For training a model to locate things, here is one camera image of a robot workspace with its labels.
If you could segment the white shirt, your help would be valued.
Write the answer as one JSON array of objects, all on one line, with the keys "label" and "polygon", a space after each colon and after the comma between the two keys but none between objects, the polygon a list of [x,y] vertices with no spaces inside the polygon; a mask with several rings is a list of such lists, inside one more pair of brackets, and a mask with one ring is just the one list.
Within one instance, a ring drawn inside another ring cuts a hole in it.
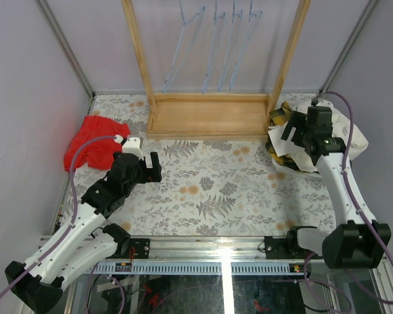
[{"label": "white shirt", "polygon": [[[306,114],[308,111],[308,107],[310,107],[310,101],[303,101],[298,103],[288,101],[288,103],[291,106],[292,113],[294,111],[298,111],[300,113]],[[342,114],[338,109],[336,109],[333,106],[332,102],[328,100],[321,100],[318,102],[318,104],[319,106],[329,107],[331,109],[333,137],[340,137],[341,139],[343,139],[344,143],[347,144],[350,129],[353,129],[348,157],[351,160],[358,157],[369,145],[369,142],[365,138],[363,133],[359,130],[357,126],[351,126],[350,119],[346,117],[344,114]],[[306,173],[306,174],[316,173],[318,171],[317,168],[313,165],[311,158],[302,148],[300,147],[297,148],[293,143],[285,144],[283,140],[281,140],[281,135],[284,131],[284,128],[286,127],[286,124],[287,123],[285,123],[283,126],[275,126],[275,127],[269,126],[268,137],[271,138],[276,154],[278,156],[289,154],[290,157],[295,161],[298,168],[300,169],[300,171],[295,171],[295,172]]]}]

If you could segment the white plastic basket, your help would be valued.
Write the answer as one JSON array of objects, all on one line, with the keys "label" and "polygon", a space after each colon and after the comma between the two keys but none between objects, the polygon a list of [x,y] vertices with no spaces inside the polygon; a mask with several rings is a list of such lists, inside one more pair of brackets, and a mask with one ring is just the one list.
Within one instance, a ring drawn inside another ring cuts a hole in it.
[{"label": "white plastic basket", "polygon": [[[283,141],[285,144],[292,143],[290,141],[290,138],[287,141]],[[315,166],[319,160],[320,157],[322,156],[327,156],[331,153],[344,153],[346,149],[346,145],[340,137],[333,137],[331,136],[331,147],[330,147],[330,152],[328,154],[308,154],[308,156],[311,158],[313,165]],[[295,172],[292,171],[286,167],[276,167],[276,163],[272,160],[273,165],[277,169],[277,171],[281,173],[286,173],[289,175],[295,175],[295,176],[300,176],[300,177],[307,177],[307,178],[312,178],[312,179],[318,179],[320,178],[319,172],[313,173],[313,174],[306,174],[306,173],[300,173],[300,172]]]}]

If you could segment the blue wire hanger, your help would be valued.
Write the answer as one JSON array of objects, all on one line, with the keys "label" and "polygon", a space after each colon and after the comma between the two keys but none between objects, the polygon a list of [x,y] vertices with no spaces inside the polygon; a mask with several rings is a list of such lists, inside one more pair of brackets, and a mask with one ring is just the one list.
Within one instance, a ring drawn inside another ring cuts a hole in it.
[{"label": "blue wire hanger", "polygon": [[244,55],[249,47],[250,41],[253,37],[255,30],[259,25],[259,21],[262,15],[263,15],[263,11],[254,10],[253,1],[250,1],[249,11],[248,11],[248,23],[246,25],[246,29],[242,37],[242,42],[238,50],[237,59],[233,67],[233,72],[229,83],[229,90],[232,90],[234,88],[234,84],[236,82],[236,78],[239,73],[241,63],[244,59]]}]

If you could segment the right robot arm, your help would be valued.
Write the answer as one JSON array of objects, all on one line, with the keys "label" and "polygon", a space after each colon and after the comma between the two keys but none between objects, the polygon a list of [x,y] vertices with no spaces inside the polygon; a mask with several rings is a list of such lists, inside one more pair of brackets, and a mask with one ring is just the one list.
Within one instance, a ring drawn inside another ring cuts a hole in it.
[{"label": "right robot arm", "polygon": [[304,148],[327,187],[336,218],[336,228],[329,234],[312,226],[291,228],[286,252],[293,258],[314,252],[330,269],[376,268],[391,230],[377,222],[365,204],[345,156],[345,142],[332,136],[331,116],[331,109],[323,106],[294,112],[281,136]]}]

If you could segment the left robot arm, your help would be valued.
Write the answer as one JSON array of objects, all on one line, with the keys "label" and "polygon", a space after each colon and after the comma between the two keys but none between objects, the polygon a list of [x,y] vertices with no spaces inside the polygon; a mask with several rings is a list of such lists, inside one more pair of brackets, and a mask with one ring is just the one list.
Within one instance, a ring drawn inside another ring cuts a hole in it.
[{"label": "left robot arm", "polygon": [[151,167],[134,153],[116,152],[111,169],[82,196],[77,212],[25,262],[12,261],[5,269],[11,291],[34,313],[48,313],[65,289],[106,258],[132,253],[130,234],[106,220],[138,184],[159,183],[162,167],[151,152]]}]

